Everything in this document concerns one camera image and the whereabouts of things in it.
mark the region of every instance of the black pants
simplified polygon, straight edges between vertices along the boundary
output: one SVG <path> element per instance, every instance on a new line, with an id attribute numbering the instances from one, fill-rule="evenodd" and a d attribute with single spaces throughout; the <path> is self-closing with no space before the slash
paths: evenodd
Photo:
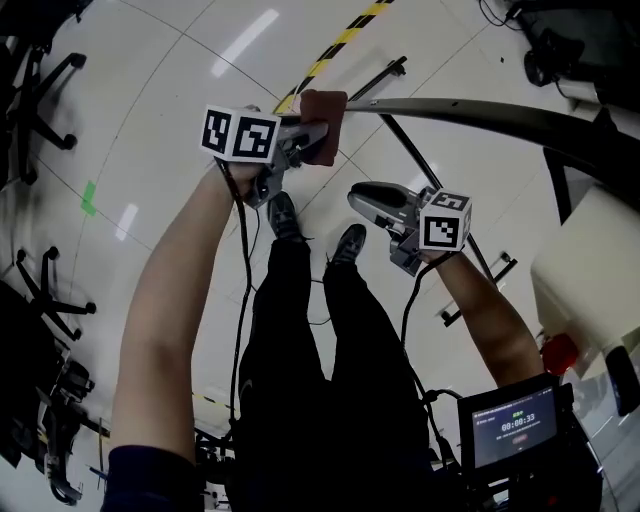
<path id="1" fill-rule="evenodd" d="M 257 443 L 279 436 L 305 450 L 310 442 L 320 449 L 317 436 L 335 431 L 363 445 L 384 432 L 400 444 L 428 446 L 427 415 L 386 312 L 355 264 L 329 265 L 323 281 L 337 337 L 331 382 L 307 320 L 309 247 L 273 243 L 240 364 L 247 434 Z"/>

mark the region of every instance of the black shoe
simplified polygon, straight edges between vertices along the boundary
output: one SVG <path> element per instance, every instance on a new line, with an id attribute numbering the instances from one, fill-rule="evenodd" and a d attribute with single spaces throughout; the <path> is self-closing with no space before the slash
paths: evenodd
<path id="1" fill-rule="evenodd" d="M 300 233 L 300 226 L 298 226 L 296 207 L 289 194 L 278 192 L 269 200 L 267 217 L 278 240 L 304 242 L 305 239 Z"/>
<path id="2" fill-rule="evenodd" d="M 340 263 L 355 263 L 356 258 L 364 247 L 366 239 L 367 228 L 362 224 L 352 224 L 349 226 L 338 242 L 338 248 L 333 258 L 331 258 L 331 263 L 334 265 Z"/>

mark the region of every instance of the white floor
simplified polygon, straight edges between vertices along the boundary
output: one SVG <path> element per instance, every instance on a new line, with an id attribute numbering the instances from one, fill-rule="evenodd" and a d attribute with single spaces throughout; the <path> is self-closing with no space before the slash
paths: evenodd
<path id="1" fill-rule="evenodd" d="M 96 382 L 85 404 L 92 415 L 110 417 L 120 340 L 137 278 L 208 164 L 198 149 L 204 106 L 255 104 L 272 110 L 370 2 L 95 0 L 79 25 L 71 20 L 58 33 L 44 72 L 70 52 L 85 53 L 88 61 L 51 94 L 45 111 L 59 133 L 74 133 L 79 143 L 74 151 L 61 152 L 34 137 L 38 181 L 0 195 L 0 268 L 20 247 L 37 261 L 55 244 L 61 253 L 59 296 L 97 304 L 95 316 L 70 321 L 79 322 L 85 333 L 74 345 L 74 356 Z M 252 33 L 250 27 L 257 25 L 263 30 Z M 522 67 L 527 47 L 519 33 L 488 26 L 473 0 L 399 0 L 331 61 L 313 86 L 352 93 L 389 61 L 406 55 L 407 75 L 385 82 L 378 97 L 472 98 L 571 112 L 555 88 L 529 85 Z M 400 122 L 445 186 L 473 196 L 472 232 L 487 260 L 493 263 L 507 250 L 520 261 L 503 292 L 537 332 L 529 266 L 558 226 L 541 149 L 441 122 Z M 336 235 L 349 222 L 362 221 L 346 201 L 353 183 L 371 179 L 416 189 L 425 183 L 376 116 L 348 116 L 340 148 L 334 167 L 298 170 L 285 181 L 301 212 L 303 231 L 314 239 L 317 277 Z M 97 183 L 95 216 L 81 209 L 90 180 Z M 133 220 L 123 225 L 131 214 Z M 252 214 L 249 218 L 252 237 L 256 223 Z M 252 262 L 257 279 L 265 274 L 273 239 L 266 222 L 262 225 Z M 236 227 L 233 217 L 193 363 L 194 391 L 221 401 L 228 399 L 244 286 Z M 371 224 L 368 228 L 359 266 L 399 325 L 413 281 L 388 261 L 387 235 Z M 6 279 L 24 290 L 15 270 Z M 451 386 L 462 394 L 490 389 L 494 384 L 462 322 L 445 329 L 436 316 L 449 300 L 435 276 L 425 279 L 409 325 L 412 363 L 425 386 Z M 314 286 L 309 318 L 318 322 L 326 315 L 322 289 Z M 313 329 L 330 376 L 333 330 L 330 324 Z M 384 429 L 390 407 L 381 407 L 376 428 Z M 226 424 L 222 408 L 198 401 L 196 411 L 203 423 Z M 454 404 L 438 404 L 436 414 L 455 446 Z"/>

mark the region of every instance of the hazard stripe tape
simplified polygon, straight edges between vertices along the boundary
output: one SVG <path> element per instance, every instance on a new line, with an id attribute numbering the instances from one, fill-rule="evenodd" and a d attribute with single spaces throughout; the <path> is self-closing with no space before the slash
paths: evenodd
<path id="1" fill-rule="evenodd" d="M 293 89 L 289 91 L 285 98 L 278 104 L 274 113 L 282 114 L 289 110 L 291 104 L 295 100 L 295 97 L 300 94 L 300 92 L 304 91 L 316 76 L 324 71 L 331 59 L 338 55 L 340 50 L 353 41 L 364 27 L 371 23 L 376 16 L 384 12 L 385 9 L 387 9 L 387 7 L 389 7 L 393 2 L 394 0 L 377 0 L 376 3 L 353 20 L 342 34 L 340 34 L 340 37 L 338 37 L 338 39 L 336 39 L 335 42 L 329 46 L 329 48 L 327 48 L 320 57 L 318 57 L 300 85 L 294 86 Z"/>

